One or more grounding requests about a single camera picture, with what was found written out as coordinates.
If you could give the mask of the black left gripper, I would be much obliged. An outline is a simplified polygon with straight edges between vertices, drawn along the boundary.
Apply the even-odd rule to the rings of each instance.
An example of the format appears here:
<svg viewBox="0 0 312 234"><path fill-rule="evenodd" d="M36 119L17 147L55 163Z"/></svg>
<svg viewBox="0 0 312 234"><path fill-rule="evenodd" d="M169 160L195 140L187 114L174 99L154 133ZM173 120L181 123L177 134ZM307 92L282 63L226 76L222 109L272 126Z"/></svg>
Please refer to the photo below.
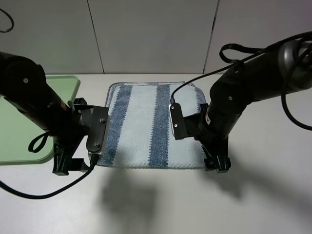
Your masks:
<svg viewBox="0 0 312 234"><path fill-rule="evenodd" d="M61 127L54 139L54 166L52 172L58 176L67 176L70 171L86 172L89 166L84 159L73 158L83 138L88 135L92 117L92 107L84 98L68 102L71 117L69 123Z"/></svg>

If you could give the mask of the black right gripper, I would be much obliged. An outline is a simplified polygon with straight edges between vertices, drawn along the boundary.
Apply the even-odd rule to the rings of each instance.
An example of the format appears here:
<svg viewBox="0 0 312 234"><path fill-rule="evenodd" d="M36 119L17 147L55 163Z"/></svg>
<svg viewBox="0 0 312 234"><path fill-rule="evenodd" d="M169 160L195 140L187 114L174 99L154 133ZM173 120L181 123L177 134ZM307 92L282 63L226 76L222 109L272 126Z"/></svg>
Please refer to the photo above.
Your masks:
<svg viewBox="0 0 312 234"><path fill-rule="evenodd" d="M205 170L227 172L231 167L228 158L229 119L214 104L201 104L198 130L196 139L202 144L206 155Z"/></svg>

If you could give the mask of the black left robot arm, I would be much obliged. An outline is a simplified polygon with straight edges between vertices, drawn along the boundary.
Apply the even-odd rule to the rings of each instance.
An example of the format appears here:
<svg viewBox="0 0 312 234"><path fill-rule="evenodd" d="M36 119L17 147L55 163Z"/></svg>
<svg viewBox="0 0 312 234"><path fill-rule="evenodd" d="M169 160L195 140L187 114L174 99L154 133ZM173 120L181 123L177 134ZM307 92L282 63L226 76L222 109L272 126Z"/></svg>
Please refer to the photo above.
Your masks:
<svg viewBox="0 0 312 234"><path fill-rule="evenodd" d="M88 127L83 125L81 113L74 108L74 104L66 104L47 84L41 65L28 58L2 52L0 94L44 131L30 142L30 152L38 153L48 137L53 138L53 173L67 176L70 171L86 172L91 169L82 158L73 158L88 133Z"/></svg>

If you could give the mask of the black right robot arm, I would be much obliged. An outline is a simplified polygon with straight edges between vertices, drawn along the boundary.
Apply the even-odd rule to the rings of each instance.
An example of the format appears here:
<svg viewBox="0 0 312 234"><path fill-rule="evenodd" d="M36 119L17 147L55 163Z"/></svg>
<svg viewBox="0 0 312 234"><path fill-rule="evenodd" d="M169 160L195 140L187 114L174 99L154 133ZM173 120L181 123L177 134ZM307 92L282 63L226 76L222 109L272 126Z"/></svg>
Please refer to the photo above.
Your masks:
<svg viewBox="0 0 312 234"><path fill-rule="evenodd" d="M196 139L206 155L207 171L227 172L228 135L246 107L270 98L308 90L312 86L312 39L284 43L225 72L210 89L210 103L200 106Z"/></svg>

